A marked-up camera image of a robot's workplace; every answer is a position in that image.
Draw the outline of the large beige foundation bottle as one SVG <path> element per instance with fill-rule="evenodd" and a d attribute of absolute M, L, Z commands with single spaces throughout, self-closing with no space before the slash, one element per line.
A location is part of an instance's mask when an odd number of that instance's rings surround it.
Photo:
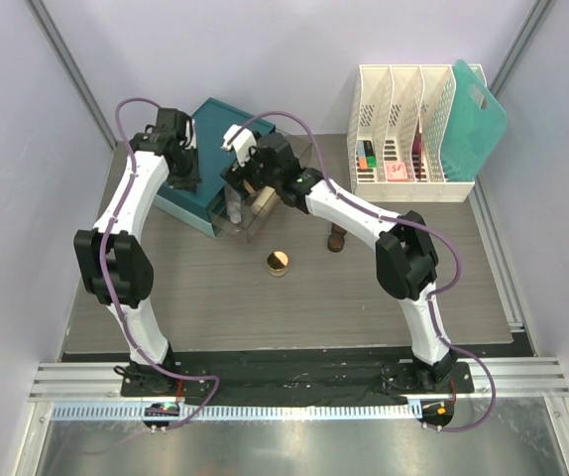
<path fill-rule="evenodd" d="M 258 215 L 264 210 L 270 210 L 276 200 L 278 200 L 276 191 L 270 186 L 265 186 L 257 194 L 254 202 L 251 204 L 251 210 L 254 214 Z"/>

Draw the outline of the white file organizer rack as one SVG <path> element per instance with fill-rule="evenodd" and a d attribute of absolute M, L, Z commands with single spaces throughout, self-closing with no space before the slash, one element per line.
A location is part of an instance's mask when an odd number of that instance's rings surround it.
<path fill-rule="evenodd" d="M 474 183 L 449 181 L 440 149 L 456 88 L 450 64 L 361 64 L 358 66 L 347 133 L 352 192 L 368 201 L 460 203 Z M 421 132 L 421 180 L 414 177 L 411 149 Z M 371 141 L 374 169 L 359 170 L 357 141 Z M 401 161 L 409 179 L 388 182 L 384 162 Z"/>

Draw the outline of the dark brown jar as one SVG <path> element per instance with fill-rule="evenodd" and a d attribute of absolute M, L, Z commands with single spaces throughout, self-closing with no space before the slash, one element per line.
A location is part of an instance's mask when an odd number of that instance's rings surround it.
<path fill-rule="evenodd" d="M 342 228 L 342 227 L 338 226 L 337 224 L 333 223 L 333 224 L 331 225 L 331 233 L 332 233 L 332 234 L 339 234 L 339 235 L 341 235 L 341 236 L 345 236 L 345 235 L 347 234 L 347 231 L 346 231 L 344 228 Z"/>
<path fill-rule="evenodd" d="M 339 253 L 344 249 L 345 236 L 340 233 L 331 233 L 327 238 L 327 249 L 332 253 Z"/>

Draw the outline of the teal cutting board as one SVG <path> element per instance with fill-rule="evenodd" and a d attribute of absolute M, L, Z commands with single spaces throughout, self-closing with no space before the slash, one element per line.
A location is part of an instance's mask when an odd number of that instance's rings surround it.
<path fill-rule="evenodd" d="M 475 179 L 508 127 L 508 116 L 485 81 L 464 60 L 452 65 L 456 83 L 440 160 L 449 181 Z"/>

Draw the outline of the dark brown jar front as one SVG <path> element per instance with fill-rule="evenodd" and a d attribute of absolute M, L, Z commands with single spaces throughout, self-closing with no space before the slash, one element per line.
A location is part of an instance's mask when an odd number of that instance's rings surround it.
<path fill-rule="evenodd" d="M 332 253 L 339 253 L 344 249 L 345 236 L 340 233 L 331 233 L 327 238 L 327 249 Z"/>

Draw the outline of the teal drawer organizer box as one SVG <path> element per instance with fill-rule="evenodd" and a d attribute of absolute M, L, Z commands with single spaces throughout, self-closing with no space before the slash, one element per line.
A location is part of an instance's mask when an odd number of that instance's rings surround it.
<path fill-rule="evenodd" d="M 210 221 L 207 209 L 219 203 L 226 205 L 226 182 L 221 177 L 224 169 L 235 160 L 235 156 L 223 151 L 223 136 L 233 125 L 241 125 L 253 115 L 214 98 L 207 99 L 194 112 L 199 176 L 201 183 L 196 192 L 173 189 L 164 184 L 154 199 L 154 206 L 179 221 L 191 226 L 210 238 L 218 237 L 222 231 Z M 242 204 L 251 210 L 251 201 Z M 272 209 L 256 215 L 252 212 L 248 229 L 251 240 L 264 226 Z"/>

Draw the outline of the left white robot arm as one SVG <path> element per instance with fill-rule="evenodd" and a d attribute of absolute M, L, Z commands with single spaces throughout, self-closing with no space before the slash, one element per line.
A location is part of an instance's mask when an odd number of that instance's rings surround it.
<path fill-rule="evenodd" d="M 149 366 L 145 385 L 165 396 L 176 388 L 178 371 L 152 308 L 154 269 L 140 240 L 163 185 L 195 192 L 201 182 L 195 121 L 160 107 L 156 122 L 125 146 L 128 158 L 112 198 L 91 229 L 76 232 L 73 247 L 85 290 L 117 319 L 131 361 Z"/>

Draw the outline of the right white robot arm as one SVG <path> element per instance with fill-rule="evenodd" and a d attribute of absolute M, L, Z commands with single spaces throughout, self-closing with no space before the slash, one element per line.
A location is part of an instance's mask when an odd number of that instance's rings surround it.
<path fill-rule="evenodd" d="M 408 325 L 416 383 L 428 392 L 446 385 L 457 357 L 436 302 L 438 256 L 422 217 L 390 213 L 303 167 L 281 133 L 262 136 L 233 125 L 222 148 L 236 156 L 222 177 L 242 197 L 268 186 L 285 205 L 331 222 L 372 249 L 377 281 L 398 300 Z"/>

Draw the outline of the green highlighter marker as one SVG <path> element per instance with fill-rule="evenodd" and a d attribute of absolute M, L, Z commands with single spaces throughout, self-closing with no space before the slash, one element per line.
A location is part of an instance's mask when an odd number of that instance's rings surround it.
<path fill-rule="evenodd" d="M 377 158 L 374 152 L 373 143 L 371 141 L 365 140 L 363 142 L 363 147 L 366 156 L 367 167 L 369 169 L 374 169 L 377 166 Z"/>

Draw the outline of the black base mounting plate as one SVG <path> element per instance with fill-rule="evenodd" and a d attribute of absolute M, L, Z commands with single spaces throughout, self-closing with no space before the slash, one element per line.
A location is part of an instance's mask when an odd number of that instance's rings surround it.
<path fill-rule="evenodd" d="M 169 354 L 159 372 L 129 362 L 114 367 L 124 397 L 208 394 L 216 405 L 329 405 L 416 394 L 470 394 L 468 364 L 455 355 L 429 368 L 393 348 L 214 351 Z"/>

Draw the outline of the orange highlighter marker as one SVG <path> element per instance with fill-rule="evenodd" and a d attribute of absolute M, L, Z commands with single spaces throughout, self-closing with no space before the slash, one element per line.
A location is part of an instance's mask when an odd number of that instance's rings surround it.
<path fill-rule="evenodd" d="M 356 153 L 357 153 L 357 162 L 358 162 L 358 169 L 359 170 L 367 170 L 368 166 L 368 159 L 366 155 L 366 150 L 363 141 L 357 141 L 356 143 Z"/>

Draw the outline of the pink sticky note pad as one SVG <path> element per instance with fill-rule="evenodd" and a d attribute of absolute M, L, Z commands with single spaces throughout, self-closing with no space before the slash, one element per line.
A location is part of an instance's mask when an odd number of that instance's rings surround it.
<path fill-rule="evenodd" d="M 408 171 L 405 164 L 401 161 L 384 162 L 385 177 L 388 182 L 408 181 Z"/>

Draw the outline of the dark red book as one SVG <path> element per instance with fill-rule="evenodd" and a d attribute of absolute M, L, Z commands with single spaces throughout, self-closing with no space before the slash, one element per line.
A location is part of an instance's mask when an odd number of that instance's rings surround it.
<path fill-rule="evenodd" d="M 415 129 L 415 134 L 412 142 L 411 157 L 412 157 L 412 165 L 413 165 L 415 180 L 420 181 L 422 160 L 421 160 L 421 132 L 419 125 L 417 125 Z"/>

